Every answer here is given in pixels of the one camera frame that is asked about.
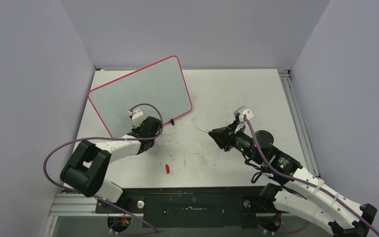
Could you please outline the white marker pen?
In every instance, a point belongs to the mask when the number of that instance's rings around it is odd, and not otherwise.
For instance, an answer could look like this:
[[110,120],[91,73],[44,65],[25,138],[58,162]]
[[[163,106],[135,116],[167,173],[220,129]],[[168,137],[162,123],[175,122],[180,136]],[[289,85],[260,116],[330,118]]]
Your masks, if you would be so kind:
[[202,129],[202,128],[196,128],[196,129],[198,129],[199,131],[204,132],[204,133],[209,133],[210,132],[209,130]]

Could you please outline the pink framed whiteboard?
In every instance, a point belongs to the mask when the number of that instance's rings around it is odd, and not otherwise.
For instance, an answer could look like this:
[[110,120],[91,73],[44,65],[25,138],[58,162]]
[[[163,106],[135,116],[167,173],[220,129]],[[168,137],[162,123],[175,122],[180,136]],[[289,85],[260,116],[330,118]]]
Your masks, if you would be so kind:
[[129,110],[167,123],[192,110],[192,101],[179,58],[171,55],[132,71],[88,92],[88,100],[111,137],[121,137],[132,128]]

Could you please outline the red marker cap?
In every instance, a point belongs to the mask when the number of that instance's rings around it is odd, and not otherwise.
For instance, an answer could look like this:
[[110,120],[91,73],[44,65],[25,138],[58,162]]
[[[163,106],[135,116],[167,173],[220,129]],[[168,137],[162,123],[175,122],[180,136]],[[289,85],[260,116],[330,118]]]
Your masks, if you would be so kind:
[[170,166],[168,164],[165,165],[165,169],[166,169],[166,173],[169,174],[170,173]]

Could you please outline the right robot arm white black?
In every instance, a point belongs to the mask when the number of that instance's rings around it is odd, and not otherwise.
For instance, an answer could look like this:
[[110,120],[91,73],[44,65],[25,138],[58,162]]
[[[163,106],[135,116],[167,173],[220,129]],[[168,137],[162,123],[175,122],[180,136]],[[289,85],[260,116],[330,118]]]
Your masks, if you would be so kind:
[[265,130],[254,131],[249,121],[208,131],[220,149],[234,148],[245,163],[275,184],[267,184],[260,194],[265,211],[287,212],[311,222],[334,237],[379,236],[372,225],[377,209],[352,201],[311,174],[299,161],[274,146],[274,137]]

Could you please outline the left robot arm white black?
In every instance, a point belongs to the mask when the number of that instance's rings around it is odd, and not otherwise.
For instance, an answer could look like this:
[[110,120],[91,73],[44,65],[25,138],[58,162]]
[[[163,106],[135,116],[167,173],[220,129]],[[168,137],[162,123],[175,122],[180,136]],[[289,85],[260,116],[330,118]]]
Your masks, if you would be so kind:
[[62,169],[60,179],[88,198],[95,196],[107,200],[114,212],[123,212],[127,198],[119,185],[105,178],[109,164],[149,150],[161,129],[161,120],[147,117],[119,141],[81,141]]

